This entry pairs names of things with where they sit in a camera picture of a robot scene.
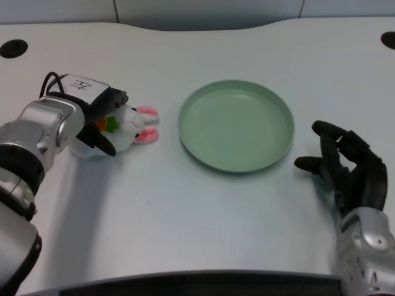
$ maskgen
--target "gray wall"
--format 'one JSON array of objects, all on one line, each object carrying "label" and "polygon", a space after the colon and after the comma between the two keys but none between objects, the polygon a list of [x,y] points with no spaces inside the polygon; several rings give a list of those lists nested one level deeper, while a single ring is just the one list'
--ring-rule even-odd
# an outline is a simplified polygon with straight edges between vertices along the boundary
[{"label": "gray wall", "polygon": [[[395,0],[115,0],[121,23],[155,30],[249,28],[296,17],[395,15]],[[116,22],[113,0],[0,0],[0,23]]]}]

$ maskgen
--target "white label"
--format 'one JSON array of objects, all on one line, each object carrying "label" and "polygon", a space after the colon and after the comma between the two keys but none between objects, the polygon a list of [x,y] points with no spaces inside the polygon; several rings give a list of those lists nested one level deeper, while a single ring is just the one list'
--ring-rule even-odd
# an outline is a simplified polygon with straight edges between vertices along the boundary
[{"label": "white label", "polygon": [[[103,91],[109,87],[108,84],[76,75],[67,75],[66,77],[62,78],[61,82],[66,94],[77,97],[88,104],[91,104],[98,96],[101,95]],[[49,91],[60,92],[57,83],[55,83]]]}]

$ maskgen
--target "robotic hand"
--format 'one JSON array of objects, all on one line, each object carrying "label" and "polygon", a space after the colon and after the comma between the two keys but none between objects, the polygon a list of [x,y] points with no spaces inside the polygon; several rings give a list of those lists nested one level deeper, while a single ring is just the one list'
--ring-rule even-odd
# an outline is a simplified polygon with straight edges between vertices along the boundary
[{"label": "robotic hand", "polygon": [[[50,77],[55,80],[44,91]],[[39,100],[0,127],[0,295],[15,295],[34,267],[41,238],[29,222],[35,194],[54,157],[74,138],[115,155],[95,120],[128,100],[126,92],[75,75],[45,78]]]},{"label": "robotic hand", "polygon": [[[386,166],[353,131],[324,121],[312,129],[320,136],[322,157],[299,157],[295,165],[320,175],[335,192],[342,218],[337,264],[346,295],[395,295],[395,241],[382,212]],[[338,151],[356,163],[351,172],[340,164]]]}]

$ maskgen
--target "plate rim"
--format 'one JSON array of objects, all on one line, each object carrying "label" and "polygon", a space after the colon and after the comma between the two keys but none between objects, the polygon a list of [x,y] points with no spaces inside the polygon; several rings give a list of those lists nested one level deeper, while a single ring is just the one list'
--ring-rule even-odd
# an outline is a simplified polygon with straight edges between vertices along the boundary
[{"label": "plate rim", "polygon": [[[186,103],[191,99],[191,97],[196,94],[198,91],[200,91],[201,89],[212,85],[212,84],[216,84],[216,83],[221,83],[221,82],[231,82],[231,81],[237,81],[237,82],[245,82],[245,83],[250,83],[250,84],[255,84],[260,86],[261,88],[265,88],[267,90],[269,90],[270,92],[274,93],[274,95],[276,95],[277,98],[279,98],[279,100],[282,101],[282,103],[284,103],[284,105],[286,106],[286,108],[288,109],[289,115],[291,117],[291,122],[292,122],[292,133],[291,133],[291,139],[289,140],[289,143],[287,144],[286,148],[283,150],[283,152],[277,157],[274,158],[271,162],[268,162],[266,165],[264,166],[260,166],[258,168],[253,168],[251,170],[229,170],[229,169],[224,169],[224,168],[220,168],[217,167],[213,164],[207,163],[205,161],[203,161],[201,158],[199,158],[198,156],[196,156],[191,149],[185,144],[185,139],[183,138],[183,133],[181,132],[181,113],[184,109],[184,106],[186,105]],[[295,135],[295,120],[293,117],[293,114],[291,112],[291,109],[289,108],[288,104],[274,91],[272,91],[270,88],[263,86],[259,83],[255,83],[255,82],[251,82],[251,81],[247,81],[247,80],[236,80],[236,79],[227,79],[227,80],[218,80],[218,81],[214,81],[211,83],[207,83],[204,86],[201,86],[200,88],[198,88],[197,90],[193,91],[184,101],[184,103],[181,105],[180,111],[178,112],[178,117],[177,117],[177,128],[178,128],[178,137],[181,140],[181,143],[183,144],[183,146],[185,147],[185,149],[188,151],[188,153],[190,153],[196,160],[198,160],[199,162],[203,163],[204,165],[207,165],[208,167],[214,168],[216,170],[219,171],[225,171],[227,173],[252,173],[255,171],[260,171],[263,170],[264,168],[268,168],[269,166],[273,165],[274,163],[276,163],[277,161],[281,160],[290,150],[290,148],[293,145],[294,142],[294,135]]]}]

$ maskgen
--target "white plush rabbit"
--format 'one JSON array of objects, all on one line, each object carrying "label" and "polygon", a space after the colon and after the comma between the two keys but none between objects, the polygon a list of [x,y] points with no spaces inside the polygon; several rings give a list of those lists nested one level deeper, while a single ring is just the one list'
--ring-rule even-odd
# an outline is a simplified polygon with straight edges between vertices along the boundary
[{"label": "white plush rabbit", "polygon": [[[105,118],[98,120],[95,125],[119,153],[128,149],[133,142],[154,142],[159,137],[158,130],[145,127],[147,124],[157,123],[158,119],[158,111],[152,107],[133,108],[121,105]],[[69,149],[76,156],[83,158],[106,155],[97,147],[90,148],[77,138],[69,145]]]}]

